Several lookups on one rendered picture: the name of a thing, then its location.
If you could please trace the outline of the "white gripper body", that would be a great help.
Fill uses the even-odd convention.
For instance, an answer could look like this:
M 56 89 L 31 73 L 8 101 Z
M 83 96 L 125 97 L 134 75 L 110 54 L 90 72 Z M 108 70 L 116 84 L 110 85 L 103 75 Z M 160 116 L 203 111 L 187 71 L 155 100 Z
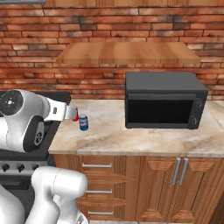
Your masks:
M 67 106 L 66 107 L 66 114 L 65 114 L 65 119 L 66 120 L 73 120 L 76 115 L 75 108 L 76 106 Z

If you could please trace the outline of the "blue soda can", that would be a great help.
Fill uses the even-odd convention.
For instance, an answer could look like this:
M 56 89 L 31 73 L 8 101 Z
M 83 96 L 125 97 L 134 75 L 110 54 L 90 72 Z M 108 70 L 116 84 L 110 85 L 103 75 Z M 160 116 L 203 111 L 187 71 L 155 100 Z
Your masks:
M 88 117 L 85 114 L 79 115 L 79 125 L 80 130 L 82 131 L 88 130 Z

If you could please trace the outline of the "black stove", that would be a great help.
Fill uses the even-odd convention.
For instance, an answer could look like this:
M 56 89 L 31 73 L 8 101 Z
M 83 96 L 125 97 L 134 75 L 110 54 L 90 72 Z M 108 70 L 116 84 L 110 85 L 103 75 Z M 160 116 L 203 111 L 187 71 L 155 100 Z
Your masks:
M 22 153 L 16 151 L 3 150 L 0 148 L 0 184 L 17 197 L 24 207 L 24 217 L 27 218 L 32 209 L 34 201 L 34 190 L 31 186 L 31 175 L 33 165 L 55 166 L 53 157 L 49 155 L 48 149 L 58 130 L 60 122 L 45 122 L 45 130 L 40 146 L 32 152 Z M 8 171 L 2 170 L 2 165 L 8 164 Z M 24 165 L 24 169 L 19 172 L 17 165 Z

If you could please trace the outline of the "wooden drawer front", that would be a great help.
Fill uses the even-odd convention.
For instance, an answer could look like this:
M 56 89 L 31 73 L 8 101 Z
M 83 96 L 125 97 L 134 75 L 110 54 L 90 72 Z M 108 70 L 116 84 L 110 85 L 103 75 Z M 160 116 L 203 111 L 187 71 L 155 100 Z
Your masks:
M 140 157 L 137 156 L 56 154 L 53 157 L 57 167 L 82 172 L 89 178 L 136 179 L 138 177 Z M 98 165 L 112 164 L 112 168 L 82 168 L 82 163 Z
M 87 186 L 88 190 L 112 189 L 112 194 L 89 194 L 86 193 L 78 199 L 81 201 L 92 202 L 135 202 L 137 200 L 137 183 L 134 179 L 90 179 Z
M 136 212 L 131 203 L 108 204 L 108 203 L 79 203 L 80 211 L 91 221 L 134 221 Z M 89 215 L 92 212 L 113 212 L 113 215 Z

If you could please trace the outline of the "black microwave oven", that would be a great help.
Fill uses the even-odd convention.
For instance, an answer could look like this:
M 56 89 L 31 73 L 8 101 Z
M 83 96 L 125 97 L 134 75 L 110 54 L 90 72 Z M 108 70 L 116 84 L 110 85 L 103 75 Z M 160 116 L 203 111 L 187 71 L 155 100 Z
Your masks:
M 127 72 L 125 126 L 196 130 L 207 95 L 192 72 Z

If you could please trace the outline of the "wooden cupboard door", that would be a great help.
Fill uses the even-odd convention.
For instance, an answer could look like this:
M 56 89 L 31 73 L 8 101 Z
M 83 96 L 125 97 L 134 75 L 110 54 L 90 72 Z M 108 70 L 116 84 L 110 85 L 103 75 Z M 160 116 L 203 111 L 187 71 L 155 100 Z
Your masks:
M 179 168 L 177 183 L 172 195 L 167 220 L 170 222 L 193 223 L 199 220 L 207 196 L 221 168 L 221 158 L 189 157 L 182 185 L 179 179 L 184 164 Z
M 142 157 L 136 204 L 138 221 L 166 221 L 172 201 L 175 157 Z

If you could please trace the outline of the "grey range hood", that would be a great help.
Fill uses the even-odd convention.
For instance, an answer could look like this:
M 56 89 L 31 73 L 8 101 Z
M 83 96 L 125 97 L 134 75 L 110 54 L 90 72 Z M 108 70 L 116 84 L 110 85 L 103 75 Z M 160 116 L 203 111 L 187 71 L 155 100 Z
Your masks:
M 45 4 L 46 0 L 0 0 L 0 4 Z

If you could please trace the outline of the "wooden wall shelf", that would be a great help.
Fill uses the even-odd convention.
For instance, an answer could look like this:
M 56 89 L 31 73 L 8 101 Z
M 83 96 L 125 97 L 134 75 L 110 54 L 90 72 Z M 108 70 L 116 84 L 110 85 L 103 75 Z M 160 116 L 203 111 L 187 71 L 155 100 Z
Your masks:
M 199 64 L 200 57 L 181 42 L 72 43 L 56 59 L 60 64 Z

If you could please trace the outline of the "wooden wall cupboard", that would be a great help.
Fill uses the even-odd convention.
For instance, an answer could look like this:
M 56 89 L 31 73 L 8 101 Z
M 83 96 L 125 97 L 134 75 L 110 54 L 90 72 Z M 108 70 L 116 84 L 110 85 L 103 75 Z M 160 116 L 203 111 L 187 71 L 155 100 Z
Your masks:
M 45 0 L 47 8 L 224 6 L 224 0 Z

